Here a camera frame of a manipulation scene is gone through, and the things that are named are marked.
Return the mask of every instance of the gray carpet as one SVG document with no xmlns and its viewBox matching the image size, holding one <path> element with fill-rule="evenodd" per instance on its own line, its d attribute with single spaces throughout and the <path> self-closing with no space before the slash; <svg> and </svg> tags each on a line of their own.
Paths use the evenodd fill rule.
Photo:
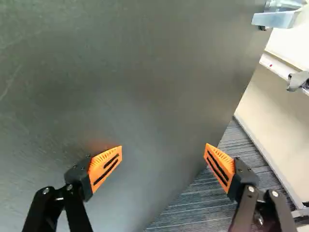
<svg viewBox="0 0 309 232">
<path fill-rule="evenodd" d="M 287 195 L 235 119 L 228 125 L 219 148 L 231 157 L 240 157 L 250 166 L 260 177 L 260 189 L 277 189 Z M 293 210 L 294 206 L 289 198 L 288 202 Z M 235 207 L 206 167 L 145 232 L 226 232 Z"/>
</svg>

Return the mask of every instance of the metal bracket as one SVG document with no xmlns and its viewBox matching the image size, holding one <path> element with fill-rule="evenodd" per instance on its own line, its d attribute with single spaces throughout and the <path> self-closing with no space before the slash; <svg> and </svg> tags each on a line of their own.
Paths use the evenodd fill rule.
<svg viewBox="0 0 309 232">
<path fill-rule="evenodd" d="M 306 4 L 305 0 L 267 0 L 264 12 L 255 13 L 251 24 L 263 28 L 292 28 Z"/>
<path fill-rule="evenodd" d="M 309 72 L 301 71 L 298 73 L 291 73 L 288 77 L 289 92 L 295 92 L 299 88 L 309 89 Z"/>
</svg>

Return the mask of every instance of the black slot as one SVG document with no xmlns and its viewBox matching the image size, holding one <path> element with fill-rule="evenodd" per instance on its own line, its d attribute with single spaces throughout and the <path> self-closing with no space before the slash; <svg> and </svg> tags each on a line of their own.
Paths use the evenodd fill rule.
<svg viewBox="0 0 309 232">
<path fill-rule="evenodd" d="M 116 165 L 117 162 L 118 160 L 112 163 L 112 165 L 108 168 L 108 170 L 105 173 L 103 173 L 103 175 L 100 176 L 95 182 L 93 182 L 93 185 L 96 185 L 101 179 L 103 179 L 111 171 L 111 169 Z"/>
<path fill-rule="evenodd" d="M 209 160 L 209 158 L 207 158 L 207 161 L 208 161 L 208 163 L 211 165 L 213 171 L 217 174 L 217 176 L 218 176 L 218 177 L 220 178 L 220 180 L 223 182 L 223 184 L 224 184 L 225 186 L 227 186 L 226 181 L 222 178 L 222 176 L 221 176 L 221 175 L 217 172 L 217 170 L 213 167 L 213 165 L 212 165 L 211 161 Z"/>
<path fill-rule="evenodd" d="M 109 160 L 103 168 L 106 168 L 108 165 L 110 165 L 117 157 L 119 156 L 119 154 L 115 155 L 113 158 L 111 158 L 111 160 Z"/>
<path fill-rule="evenodd" d="M 218 164 L 218 162 L 216 161 L 216 159 L 212 156 L 212 154 L 207 151 L 208 154 L 210 155 L 210 157 L 212 158 L 213 162 L 216 164 L 217 168 L 219 169 L 219 171 L 222 173 L 222 175 L 224 176 L 224 178 L 228 181 L 228 176 L 225 174 L 224 170 L 220 167 L 220 165 Z"/>
</svg>

